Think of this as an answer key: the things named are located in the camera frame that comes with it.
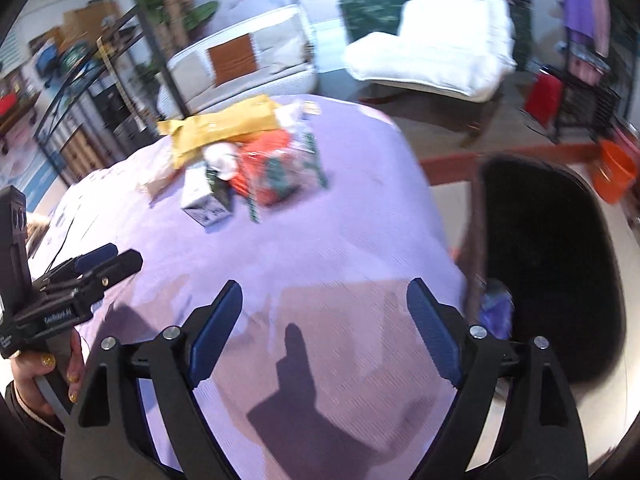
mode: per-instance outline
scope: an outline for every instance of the black bin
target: black bin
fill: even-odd
[[[609,231],[591,188],[564,166],[499,155],[472,179],[458,265],[465,315],[478,321],[488,278],[513,295],[512,339],[546,337],[570,383],[607,374],[622,352],[625,311]]]

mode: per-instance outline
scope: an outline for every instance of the wooden bed frame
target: wooden bed frame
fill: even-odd
[[[526,146],[510,150],[480,153],[456,153],[454,155],[425,158],[420,161],[424,174],[432,186],[450,184],[469,180],[478,167],[478,162],[492,153],[513,153],[514,155],[532,156],[556,164],[586,164],[595,160],[600,147],[592,142],[577,144],[548,144],[543,146]]]

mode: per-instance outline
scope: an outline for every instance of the pink cloth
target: pink cloth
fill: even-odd
[[[602,57],[609,57],[609,37],[611,31],[609,1],[591,0],[591,7],[593,8],[593,42],[596,52]]]
[[[574,54],[571,54],[569,58],[569,72],[591,86],[596,86],[600,82],[600,78],[602,78],[600,70]]]

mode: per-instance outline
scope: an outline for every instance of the cardboard box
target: cardboard box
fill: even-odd
[[[37,38],[33,38],[29,42],[29,50],[31,51],[31,54],[35,54],[39,50],[39,48],[49,39],[55,41],[58,50],[60,50],[60,47],[65,42],[65,35],[62,31],[62,28],[58,26],[52,27],[44,34],[39,35]]]
[[[82,38],[90,45],[95,44],[102,35],[103,23],[107,17],[112,21],[122,17],[115,0],[95,0],[82,9],[68,10],[64,13],[62,25],[65,43],[73,43]]]
[[[215,224],[233,214],[229,184],[203,160],[195,162],[184,172],[180,207],[204,227]]]

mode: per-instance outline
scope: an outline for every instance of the hand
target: hand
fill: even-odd
[[[14,375],[14,387],[22,402],[36,415],[42,418],[55,416],[53,408],[44,399],[34,378],[51,372],[56,367],[56,359],[46,352],[27,350],[11,359],[11,372]],[[71,359],[66,370],[69,383],[69,399],[76,402],[78,392],[84,378],[84,359],[80,335],[76,329],[71,330]]]

